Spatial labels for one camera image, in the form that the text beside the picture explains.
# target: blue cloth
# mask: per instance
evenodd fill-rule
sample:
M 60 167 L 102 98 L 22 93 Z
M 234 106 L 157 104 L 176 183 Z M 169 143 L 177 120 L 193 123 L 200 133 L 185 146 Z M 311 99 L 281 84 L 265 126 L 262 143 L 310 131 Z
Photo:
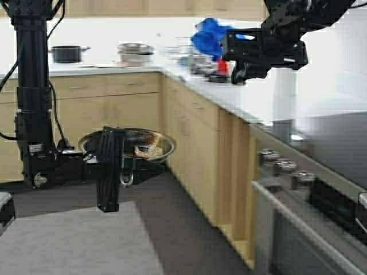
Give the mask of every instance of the blue cloth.
M 191 38 L 193 45 L 199 52 L 213 56 L 213 61 L 217 61 L 222 55 L 220 41 L 233 27 L 220 26 L 214 18 L 206 18 L 196 28 L 198 32 Z

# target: wooden cabinet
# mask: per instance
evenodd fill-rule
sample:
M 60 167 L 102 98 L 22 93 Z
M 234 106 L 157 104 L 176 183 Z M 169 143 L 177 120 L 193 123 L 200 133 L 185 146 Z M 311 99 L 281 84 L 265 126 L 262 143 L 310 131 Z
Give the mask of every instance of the wooden cabinet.
M 186 137 L 187 133 L 184 130 L 184 109 L 171 97 L 166 99 L 166 117 L 169 117 L 166 124 L 166 133 L 171 136 L 177 144 L 176 151 L 168 158 L 168 163 L 184 188 L 189 191 L 188 156 L 186 156 L 189 141 Z
M 263 0 L 213 1 L 213 14 L 219 18 L 260 21 L 264 20 L 267 16 L 267 9 Z
M 15 136 L 14 118 L 17 110 L 15 102 L 0 104 L 0 131 L 5 135 Z M 0 138 L 0 166 L 0 182 L 23 180 L 17 142 Z
M 58 118 L 65 137 L 72 145 L 88 133 L 105 125 L 149 128 L 159 130 L 158 74 L 129 73 L 114 75 L 53 77 L 57 93 Z M 148 86 L 133 85 L 125 94 L 124 79 L 149 80 Z M 17 80 L 9 80 L 0 95 L 0 131 L 14 136 L 17 111 L 15 88 Z M 60 133 L 52 112 L 54 141 Z M 0 139 L 0 183 L 22 180 L 22 162 L 16 142 Z
M 194 0 L 147 0 L 148 15 L 192 15 Z
M 159 95 L 107 96 L 104 98 L 106 125 L 159 130 Z
M 216 224 L 216 186 L 219 132 L 189 116 L 189 190 L 210 222 Z
M 61 99 L 58 101 L 58 118 L 65 137 L 77 146 L 83 136 L 103 128 L 104 97 Z M 54 135 L 55 142 L 58 142 L 60 134 L 56 126 Z
M 144 0 L 93 0 L 95 15 L 140 15 Z
M 122 73 L 106 75 L 105 96 L 158 93 L 161 88 L 159 73 Z
M 85 17 L 94 13 L 95 1 L 92 0 L 67 0 L 68 17 Z
M 256 146 L 248 124 L 172 79 L 166 79 L 164 95 L 165 131 L 177 142 L 171 170 L 253 268 Z
M 223 201 L 218 192 L 226 188 L 229 169 L 229 146 L 221 119 L 227 114 L 207 99 L 168 79 L 165 85 L 166 133 L 177 142 L 169 166 L 198 207 L 213 225 L 218 225 Z
M 187 16 L 262 20 L 263 0 L 67 0 L 67 17 Z

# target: upper cabinet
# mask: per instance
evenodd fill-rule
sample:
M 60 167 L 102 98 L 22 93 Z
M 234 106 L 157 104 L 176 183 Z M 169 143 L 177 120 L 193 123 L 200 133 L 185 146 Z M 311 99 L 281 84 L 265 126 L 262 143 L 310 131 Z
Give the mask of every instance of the upper cabinet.
M 145 13 L 144 0 L 94 0 L 91 2 L 94 2 L 94 13 L 97 16 L 142 15 Z
M 193 15 L 195 0 L 146 0 L 148 15 Z
M 67 17 L 200 16 L 262 21 L 263 0 L 67 0 Z
M 66 4 L 69 17 L 89 16 L 94 12 L 94 1 L 91 0 L 67 0 Z
M 267 8 L 263 0 L 213 1 L 213 15 L 218 18 L 261 21 L 267 16 Z

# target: black pot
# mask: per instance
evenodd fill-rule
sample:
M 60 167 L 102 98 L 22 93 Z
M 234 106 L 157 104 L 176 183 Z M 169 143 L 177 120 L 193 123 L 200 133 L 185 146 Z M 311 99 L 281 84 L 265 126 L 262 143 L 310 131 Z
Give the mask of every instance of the black pot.
M 90 47 L 56 46 L 52 47 L 49 52 L 53 54 L 55 63 L 77 63 L 82 61 L 82 53 L 89 49 Z

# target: stove knob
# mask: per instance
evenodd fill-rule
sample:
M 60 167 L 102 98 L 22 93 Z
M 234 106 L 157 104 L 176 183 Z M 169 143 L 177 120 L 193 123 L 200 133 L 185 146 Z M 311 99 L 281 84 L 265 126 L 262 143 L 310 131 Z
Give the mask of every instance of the stove knob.
M 287 175 L 296 171 L 297 164 L 289 159 L 278 159 L 273 166 L 274 176 Z
M 269 162 L 274 162 L 280 158 L 280 153 L 274 151 L 273 149 L 262 149 L 259 152 L 259 164 L 262 166 Z
M 316 176 L 306 170 L 298 170 L 292 174 L 291 189 L 296 190 L 299 187 L 310 187 L 316 180 Z

